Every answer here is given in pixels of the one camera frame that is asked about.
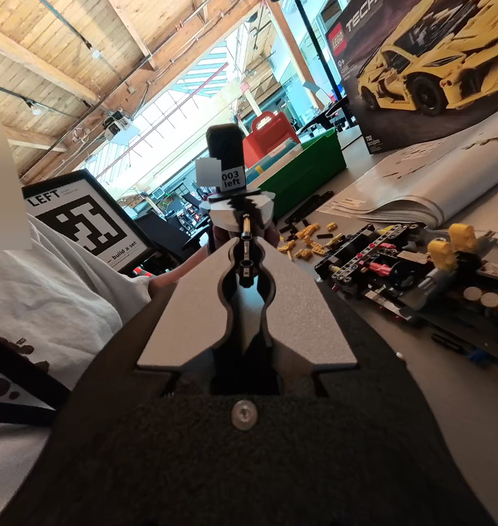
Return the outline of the lego car chassis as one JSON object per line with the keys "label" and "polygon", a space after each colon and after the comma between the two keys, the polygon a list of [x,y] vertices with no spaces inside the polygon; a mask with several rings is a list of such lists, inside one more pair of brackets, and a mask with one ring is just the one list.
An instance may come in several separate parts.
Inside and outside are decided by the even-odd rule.
{"label": "lego car chassis", "polygon": [[366,224],[334,236],[314,271],[338,291],[406,310],[407,318],[457,318],[470,327],[473,313],[498,325],[498,263],[488,260],[497,244],[497,232],[462,223],[447,231],[421,222]]}

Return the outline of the red plastic box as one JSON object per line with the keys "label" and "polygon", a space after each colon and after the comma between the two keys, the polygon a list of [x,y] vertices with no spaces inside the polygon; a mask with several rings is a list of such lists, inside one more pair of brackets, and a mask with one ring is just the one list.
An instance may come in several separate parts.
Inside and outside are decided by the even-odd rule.
{"label": "red plastic box", "polygon": [[263,112],[253,120],[251,133],[243,139],[246,164],[252,166],[288,139],[300,144],[300,139],[285,113]]}

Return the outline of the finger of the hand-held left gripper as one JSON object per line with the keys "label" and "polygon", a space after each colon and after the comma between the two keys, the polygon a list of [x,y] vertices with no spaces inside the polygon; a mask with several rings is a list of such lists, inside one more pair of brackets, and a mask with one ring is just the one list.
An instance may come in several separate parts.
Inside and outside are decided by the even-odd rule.
{"label": "finger of the hand-held left gripper", "polygon": [[200,211],[216,227],[229,233],[243,231],[243,212],[236,210],[231,201],[202,201]]}
{"label": "finger of the hand-held left gripper", "polygon": [[272,223],[275,197],[275,193],[252,194],[248,197],[255,207],[255,211],[249,213],[256,218],[256,224],[260,230],[268,229]]}

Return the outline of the pile of yellow lego pieces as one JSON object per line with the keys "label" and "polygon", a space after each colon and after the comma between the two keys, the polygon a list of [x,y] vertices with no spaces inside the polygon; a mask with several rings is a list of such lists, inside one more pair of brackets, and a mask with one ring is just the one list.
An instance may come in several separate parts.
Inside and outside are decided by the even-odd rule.
{"label": "pile of yellow lego pieces", "polygon": [[[304,221],[305,226],[297,230],[291,227],[290,236],[286,239],[281,238],[282,245],[278,247],[279,253],[286,254],[291,261],[294,259],[309,260],[313,255],[320,257],[328,256],[335,251],[345,241],[345,235],[336,233],[337,224],[329,223],[322,232],[319,223],[309,223]],[[331,239],[317,239],[316,235],[323,233],[333,233]]]}

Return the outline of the green plastic bin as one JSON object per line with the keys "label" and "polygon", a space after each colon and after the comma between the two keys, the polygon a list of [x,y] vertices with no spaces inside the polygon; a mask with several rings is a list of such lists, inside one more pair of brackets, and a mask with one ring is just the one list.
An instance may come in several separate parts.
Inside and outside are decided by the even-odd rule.
{"label": "green plastic bin", "polygon": [[247,179],[249,188],[275,193],[274,216],[279,220],[346,170],[338,133],[330,130],[302,143],[304,151],[287,156],[263,174]]}

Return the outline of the black oval lego piece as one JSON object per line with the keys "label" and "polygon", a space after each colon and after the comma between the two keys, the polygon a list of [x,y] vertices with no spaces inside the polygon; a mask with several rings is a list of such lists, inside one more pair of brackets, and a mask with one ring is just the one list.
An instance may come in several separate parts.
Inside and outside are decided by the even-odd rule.
{"label": "black oval lego piece", "polygon": [[439,333],[432,333],[431,340],[434,341],[437,345],[442,346],[443,348],[455,352],[460,355],[466,355],[466,349],[459,342],[448,338],[445,335]]}

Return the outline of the teal plastic package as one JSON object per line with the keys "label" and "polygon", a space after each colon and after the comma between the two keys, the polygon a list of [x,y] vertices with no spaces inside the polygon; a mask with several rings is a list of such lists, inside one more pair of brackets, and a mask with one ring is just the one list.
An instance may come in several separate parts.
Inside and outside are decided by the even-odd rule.
{"label": "teal plastic package", "polygon": [[302,143],[294,141],[292,138],[288,137],[278,146],[273,148],[268,154],[266,154],[262,159],[257,161],[252,167],[246,170],[247,178],[255,178],[263,174],[266,170],[271,168],[274,164],[281,161],[282,159],[289,156],[290,158],[296,157],[298,154],[301,154],[304,151]]}

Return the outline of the person's left hand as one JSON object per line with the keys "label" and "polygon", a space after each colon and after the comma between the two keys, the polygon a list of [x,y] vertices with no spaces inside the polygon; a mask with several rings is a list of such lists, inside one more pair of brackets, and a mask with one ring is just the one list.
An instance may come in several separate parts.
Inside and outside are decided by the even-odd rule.
{"label": "person's left hand", "polygon": [[[280,234],[274,226],[271,226],[265,230],[264,239],[276,248],[279,244]],[[229,231],[217,226],[212,226],[208,235],[208,253],[211,254],[215,252],[221,246],[229,242],[229,240],[231,240],[231,233]]]}

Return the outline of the stack of black lego beams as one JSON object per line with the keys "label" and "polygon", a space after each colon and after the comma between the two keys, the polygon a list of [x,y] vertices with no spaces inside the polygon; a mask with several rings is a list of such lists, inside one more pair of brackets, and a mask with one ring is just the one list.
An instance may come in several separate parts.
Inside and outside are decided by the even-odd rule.
{"label": "stack of black lego beams", "polygon": [[315,194],[309,197],[300,207],[298,207],[289,217],[285,219],[286,225],[301,222],[306,219],[313,211],[329,201],[335,193],[331,190],[323,194]]}

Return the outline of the ceiling mounted sensor unit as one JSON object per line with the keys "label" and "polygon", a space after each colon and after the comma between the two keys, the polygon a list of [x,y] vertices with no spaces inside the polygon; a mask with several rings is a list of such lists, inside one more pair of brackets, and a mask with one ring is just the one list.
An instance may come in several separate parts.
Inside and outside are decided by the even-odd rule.
{"label": "ceiling mounted sensor unit", "polygon": [[103,122],[104,138],[115,145],[126,146],[140,135],[140,130],[121,111],[115,111]]}

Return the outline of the person's left forearm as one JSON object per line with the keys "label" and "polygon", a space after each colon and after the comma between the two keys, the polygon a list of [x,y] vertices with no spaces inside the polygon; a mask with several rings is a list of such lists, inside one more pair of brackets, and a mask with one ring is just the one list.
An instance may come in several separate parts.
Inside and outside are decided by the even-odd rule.
{"label": "person's left forearm", "polygon": [[203,246],[194,253],[188,260],[182,263],[177,268],[170,270],[167,273],[152,277],[148,283],[148,294],[151,299],[166,286],[176,284],[189,272],[200,265],[209,256],[209,247]]}

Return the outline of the black framed tag sign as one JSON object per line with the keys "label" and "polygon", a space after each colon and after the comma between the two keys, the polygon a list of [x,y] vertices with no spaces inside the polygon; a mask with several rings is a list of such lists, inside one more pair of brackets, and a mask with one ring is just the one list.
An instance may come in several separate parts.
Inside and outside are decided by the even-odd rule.
{"label": "black framed tag sign", "polygon": [[119,273],[157,252],[155,244],[86,169],[22,188],[27,212]]}

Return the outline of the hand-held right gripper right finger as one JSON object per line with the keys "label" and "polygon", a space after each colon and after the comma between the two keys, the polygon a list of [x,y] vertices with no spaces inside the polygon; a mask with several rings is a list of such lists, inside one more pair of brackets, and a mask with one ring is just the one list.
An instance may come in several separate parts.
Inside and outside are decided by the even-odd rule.
{"label": "hand-held right gripper right finger", "polygon": [[347,339],[312,277],[279,254],[263,238],[263,271],[274,292],[264,321],[271,338],[272,365],[278,373],[320,373],[357,364]]}

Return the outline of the lego instruction booklet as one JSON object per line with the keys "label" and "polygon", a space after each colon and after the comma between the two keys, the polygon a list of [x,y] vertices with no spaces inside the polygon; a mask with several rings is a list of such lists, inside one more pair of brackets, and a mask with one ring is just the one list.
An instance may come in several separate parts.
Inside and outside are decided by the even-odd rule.
{"label": "lego instruction booklet", "polygon": [[318,208],[368,222],[437,227],[498,184],[498,113],[401,149]]}

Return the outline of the black lego connector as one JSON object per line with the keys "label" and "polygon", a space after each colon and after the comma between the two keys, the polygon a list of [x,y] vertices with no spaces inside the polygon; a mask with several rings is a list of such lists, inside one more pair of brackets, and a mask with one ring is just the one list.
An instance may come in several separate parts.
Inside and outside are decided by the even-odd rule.
{"label": "black lego connector", "polygon": [[252,260],[251,236],[242,236],[237,261],[239,285],[243,288],[252,287],[254,284],[255,267]]}

